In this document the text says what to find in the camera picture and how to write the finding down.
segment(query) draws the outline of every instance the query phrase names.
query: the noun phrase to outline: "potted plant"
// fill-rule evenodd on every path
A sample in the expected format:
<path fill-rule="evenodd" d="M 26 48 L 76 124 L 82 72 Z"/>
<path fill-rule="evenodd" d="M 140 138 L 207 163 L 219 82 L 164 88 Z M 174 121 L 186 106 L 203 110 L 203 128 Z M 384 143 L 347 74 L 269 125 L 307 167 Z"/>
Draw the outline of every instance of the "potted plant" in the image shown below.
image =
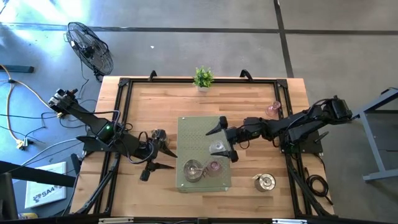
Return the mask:
<path fill-rule="evenodd" d="M 197 74 L 193 77 L 193 84 L 197 86 L 198 91 L 208 91 L 212 82 L 213 73 L 210 71 L 210 68 L 208 68 L 207 71 L 203 66 L 197 68 Z"/>

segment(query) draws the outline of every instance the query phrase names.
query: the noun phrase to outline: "small plant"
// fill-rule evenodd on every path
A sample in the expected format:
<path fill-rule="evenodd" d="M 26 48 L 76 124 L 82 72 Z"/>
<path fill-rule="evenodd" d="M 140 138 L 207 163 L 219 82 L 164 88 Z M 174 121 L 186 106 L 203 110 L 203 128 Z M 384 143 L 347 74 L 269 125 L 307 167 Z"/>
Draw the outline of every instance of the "small plant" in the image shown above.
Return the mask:
<path fill-rule="evenodd" d="M 201 68 L 197 68 L 197 74 L 193 77 L 193 84 L 198 87 L 210 87 L 213 82 L 213 73 L 210 71 L 210 68 L 205 70 L 202 66 Z"/>

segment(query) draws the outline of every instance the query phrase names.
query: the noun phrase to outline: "yellow cable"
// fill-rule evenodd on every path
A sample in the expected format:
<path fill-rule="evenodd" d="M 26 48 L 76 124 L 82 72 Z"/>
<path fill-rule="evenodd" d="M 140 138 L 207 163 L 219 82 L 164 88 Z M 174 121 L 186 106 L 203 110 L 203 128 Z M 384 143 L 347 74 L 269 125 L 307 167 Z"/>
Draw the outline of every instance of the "yellow cable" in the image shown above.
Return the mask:
<path fill-rule="evenodd" d="M 2 68 L 4 69 L 4 71 L 6 71 L 6 73 L 7 73 L 7 75 L 8 75 L 8 78 L 11 79 L 10 73 L 9 73 L 8 70 L 5 68 L 5 66 L 4 66 L 4 65 L 1 65 L 1 64 L 0 64 L 0 66 L 2 66 Z"/>
<path fill-rule="evenodd" d="M 51 109 L 51 107 L 33 90 L 33 89 L 31 89 L 29 86 L 27 86 L 25 83 L 22 83 L 21 81 L 16 81 L 16 82 L 18 82 L 19 84 L 22 84 L 22 85 L 24 85 L 28 90 L 30 90 L 33 94 L 35 94 L 36 96 L 37 96 L 37 98 L 46 106 L 46 107 L 48 107 L 48 108 L 50 108 Z"/>
<path fill-rule="evenodd" d="M 8 114 L 9 114 L 9 102 L 10 102 L 10 97 L 11 97 L 11 93 L 12 93 L 12 90 L 14 89 L 14 85 L 12 84 L 12 83 L 10 83 L 10 90 L 8 91 L 8 95 L 7 95 L 7 108 L 6 108 L 6 115 L 7 115 L 7 127 L 8 127 L 8 130 L 10 130 L 10 133 L 11 133 L 11 136 L 12 136 L 12 138 L 13 139 L 15 139 L 15 141 L 17 141 L 17 143 L 18 143 L 18 140 L 20 140 L 20 139 L 18 139 L 15 135 L 14 135 L 14 133 L 11 131 L 11 123 L 10 123 L 10 117 L 8 116 Z"/>
<path fill-rule="evenodd" d="M 10 76 L 10 73 L 8 72 L 8 70 L 6 69 L 6 67 L 4 66 L 4 65 L 1 65 L 0 64 L 0 66 L 2 66 L 2 68 L 6 71 L 6 73 L 7 73 L 7 75 L 8 75 L 8 79 L 9 80 L 11 80 L 11 76 Z M 50 108 L 49 106 L 48 106 L 48 104 L 33 90 L 33 89 L 31 89 L 29 86 L 27 86 L 25 83 L 22 83 L 22 82 L 20 82 L 20 81 L 15 81 L 15 82 L 17 82 L 17 83 L 19 83 L 19 84 L 21 84 L 21 85 L 24 85 L 28 90 L 30 90 L 46 107 L 48 107 L 48 108 Z M 22 147 L 22 144 L 23 144 L 23 141 L 22 140 L 20 140 L 20 139 L 18 139 L 16 136 L 15 136 L 15 134 L 11 131 L 11 123 L 10 123 L 10 117 L 8 116 L 8 114 L 9 114 L 9 102 L 10 102 L 10 97 L 11 97 L 11 93 L 12 93 L 12 90 L 14 89 L 14 84 L 13 83 L 10 83 L 10 90 L 9 90 L 9 92 L 8 92 L 8 95 L 7 95 L 7 103 L 6 103 L 6 115 L 7 115 L 7 127 L 8 127 L 8 129 L 9 129 L 9 131 L 10 131 L 10 133 L 11 133 L 11 136 L 12 136 L 12 138 L 13 139 L 15 139 L 15 141 L 17 142 L 17 148 L 21 148 Z"/>

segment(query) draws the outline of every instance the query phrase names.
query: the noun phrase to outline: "pink glass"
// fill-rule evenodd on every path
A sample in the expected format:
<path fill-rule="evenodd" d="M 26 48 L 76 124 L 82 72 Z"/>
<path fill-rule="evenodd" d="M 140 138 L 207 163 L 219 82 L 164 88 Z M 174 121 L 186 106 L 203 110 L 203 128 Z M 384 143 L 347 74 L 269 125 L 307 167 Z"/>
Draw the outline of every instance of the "pink glass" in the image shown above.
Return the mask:
<path fill-rule="evenodd" d="M 270 117 L 276 117 L 278 115 L 279 108 L 280 108 L 280 102 L 275 101 L 272 103 L 272 105 L 267 107 L 266 114 Z"/>
<path fill-rule="evenodd" d="M 206 167 L 206 173 L 210 177 L 216 177 L 222 172 L 222 166 L 218 161 L 211 161 Z"/>

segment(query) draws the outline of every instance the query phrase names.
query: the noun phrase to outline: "white pot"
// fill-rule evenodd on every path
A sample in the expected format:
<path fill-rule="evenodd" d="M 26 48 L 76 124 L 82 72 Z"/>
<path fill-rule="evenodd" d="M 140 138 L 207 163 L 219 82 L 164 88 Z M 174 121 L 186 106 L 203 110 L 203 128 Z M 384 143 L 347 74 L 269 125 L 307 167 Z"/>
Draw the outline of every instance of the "white pot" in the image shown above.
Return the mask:
<path fill-rule="evenodd" d="M 202 91 L 202 92 L 207 92 L 207 91 L 209 91 L 209 88 L 208 88 L 208 87 L 199 87 L 199 86 L 197 86 L 197 88 L 198 88 L 198 91 Z"/>

